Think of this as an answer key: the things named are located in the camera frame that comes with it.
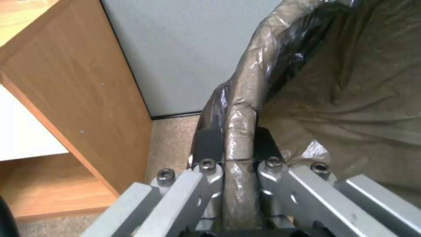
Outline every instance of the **white shelf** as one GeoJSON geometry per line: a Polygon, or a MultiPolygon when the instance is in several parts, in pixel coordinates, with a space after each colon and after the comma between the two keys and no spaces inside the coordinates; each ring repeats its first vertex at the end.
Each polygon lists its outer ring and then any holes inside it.
{"type": "Polygon", "coordinates": [[[67,149],[0,85],[0,161],[63,153],[67,149]]]}

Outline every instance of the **wooden cabinet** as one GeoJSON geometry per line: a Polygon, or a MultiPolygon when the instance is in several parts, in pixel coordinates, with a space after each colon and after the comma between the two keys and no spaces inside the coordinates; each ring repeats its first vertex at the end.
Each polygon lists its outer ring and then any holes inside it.
{"type": "Polygon", "coordinates": [[[0,2],[0,83],[70,153],[0,161],[0,194],[17,219],[104,210],[143,180],[151,119],[99,0],[38,2],[0,2]]]}

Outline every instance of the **plastic bag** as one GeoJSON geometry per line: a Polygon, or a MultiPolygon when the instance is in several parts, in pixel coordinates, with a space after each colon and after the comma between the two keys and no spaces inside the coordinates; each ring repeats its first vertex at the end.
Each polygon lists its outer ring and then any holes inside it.
{"type": "MultiPolygon", "coordinates": [[[[354,1],[338,2],[355,5],[354,1]]],[[[268,95],[273,95],[311,57],[334,16],[345,8],[342,4],[333,0],[282,1],[259,24],[233,77],[214,91],[203,109],[197,131],[217,124],[224,135],[226,229],[262,225],[252,166],[257,113],[268,95]]]]}
{"type": "Polygon", "coordinates": [[[321,159],[340,179],[364,173],[421,206],[420,10],[372,0],[336,17],[260,114],[287,163],[321,159]]]}

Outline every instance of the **black baseboard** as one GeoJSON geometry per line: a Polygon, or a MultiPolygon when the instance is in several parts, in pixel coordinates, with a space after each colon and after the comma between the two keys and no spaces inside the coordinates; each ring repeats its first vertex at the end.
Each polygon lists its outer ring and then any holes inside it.
{"type": "Polygon", "coordinates": [[[202,111],[195,111],[195,112],[178,113],[178,114],[170,114],[170,115],[158,115],[158,116],[152,116],[151,118],[152,120],[170,119],[170,118],[177,118],[177,117],[199,115],[201,112],[202,111]]]}

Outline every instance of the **screw hole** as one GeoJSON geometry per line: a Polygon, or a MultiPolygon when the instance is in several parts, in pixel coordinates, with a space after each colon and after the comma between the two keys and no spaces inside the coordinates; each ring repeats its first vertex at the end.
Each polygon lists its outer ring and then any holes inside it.
{"type": "Polygon", "coordinates": [[[204,160],[204,161],[202,161],[202,164],[203,165],[211,165],[212,164],[212,161],[210,161],[210,160],[204,160]]]}
{"type": "Polygon", "coordinates": [[[314,165],[317,170],[326,171],[328,167],[325,164],[317,163],[314,165]]]}
{"type": "Polygon", "coordinates": [[[171,170],[162,170],[160,175],[162,177],[168,178],[168,177],[171,177],[172,172],[171,172],[171,170]]]}
{"type": "Polygon", "coordinates": [[[269,157],[269,162],[278,162],[278,161],[279,161],[278,157],[275,157],[275,156],[269,157]]]}

